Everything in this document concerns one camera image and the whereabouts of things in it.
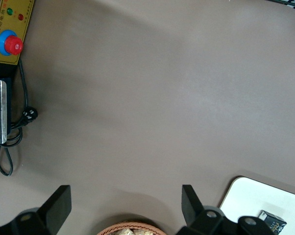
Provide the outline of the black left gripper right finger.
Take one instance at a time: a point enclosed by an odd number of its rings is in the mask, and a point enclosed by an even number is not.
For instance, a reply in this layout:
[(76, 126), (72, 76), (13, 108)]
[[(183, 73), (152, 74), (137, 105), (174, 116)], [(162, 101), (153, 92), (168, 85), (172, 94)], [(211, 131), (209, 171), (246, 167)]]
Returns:
[(191, 185), (183, 185), (181, 209), (186, 222), (178, 235), (271, 235), (267, 224), (254, 216), (229, 220), (221, 209), (204, 206)]

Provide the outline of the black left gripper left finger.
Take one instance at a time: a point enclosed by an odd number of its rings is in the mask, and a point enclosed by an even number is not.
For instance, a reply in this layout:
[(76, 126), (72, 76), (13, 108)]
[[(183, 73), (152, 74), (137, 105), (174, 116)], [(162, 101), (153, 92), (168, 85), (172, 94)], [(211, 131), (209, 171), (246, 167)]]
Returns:
[(71, 186), (61, 185), (41, 207), (22, 211), (0, 226), (0, 235), (56, 235), (71, 210)]

